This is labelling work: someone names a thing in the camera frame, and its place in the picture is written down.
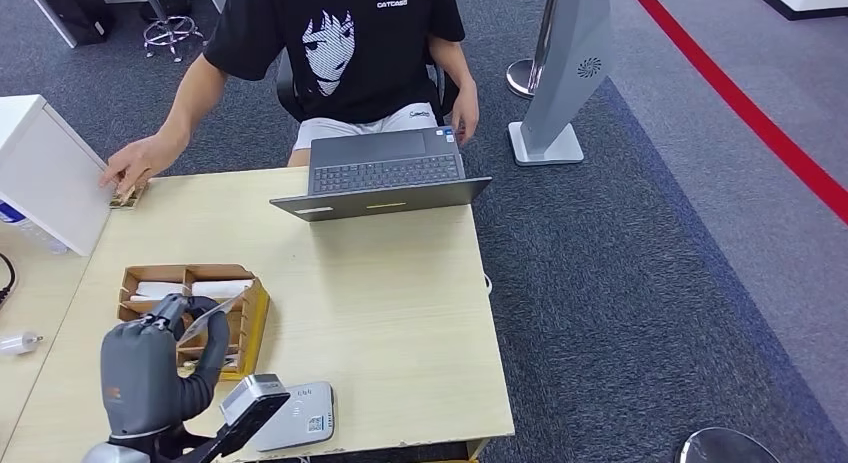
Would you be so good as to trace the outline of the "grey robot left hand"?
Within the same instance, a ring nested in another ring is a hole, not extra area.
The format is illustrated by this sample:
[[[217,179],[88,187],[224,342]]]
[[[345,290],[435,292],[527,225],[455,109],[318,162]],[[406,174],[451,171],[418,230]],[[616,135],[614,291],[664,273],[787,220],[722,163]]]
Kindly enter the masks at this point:
[[[177,372],[183,315],[206,322],[207,343],[187,377]],[[178,426],[205,411],[228,351],[226,313],[205,296],[172,293],[143,316],[122,322],[103,338],[100,376],[110,435],[144,437]]]

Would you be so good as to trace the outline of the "person's left hand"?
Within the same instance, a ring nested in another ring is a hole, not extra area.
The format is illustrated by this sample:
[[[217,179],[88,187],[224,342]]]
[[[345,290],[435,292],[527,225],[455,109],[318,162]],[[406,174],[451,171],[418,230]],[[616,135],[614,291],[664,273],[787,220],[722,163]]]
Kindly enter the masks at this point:
[[[478,92],[475,81],[471,79],[459,85],[451,111],[451,126],[460,145],[464,145],[473,137],[478,123]]]

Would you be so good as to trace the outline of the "person's right hand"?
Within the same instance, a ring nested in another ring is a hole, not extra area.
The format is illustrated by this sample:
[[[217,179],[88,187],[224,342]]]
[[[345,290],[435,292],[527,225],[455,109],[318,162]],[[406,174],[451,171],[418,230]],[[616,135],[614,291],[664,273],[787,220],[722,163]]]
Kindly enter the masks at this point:
[[[179,146],[160,134],[129,143],[108,159],[99,184],[114,185],[115,194],[125,202],[152,176],[167,169],[179,154]]]

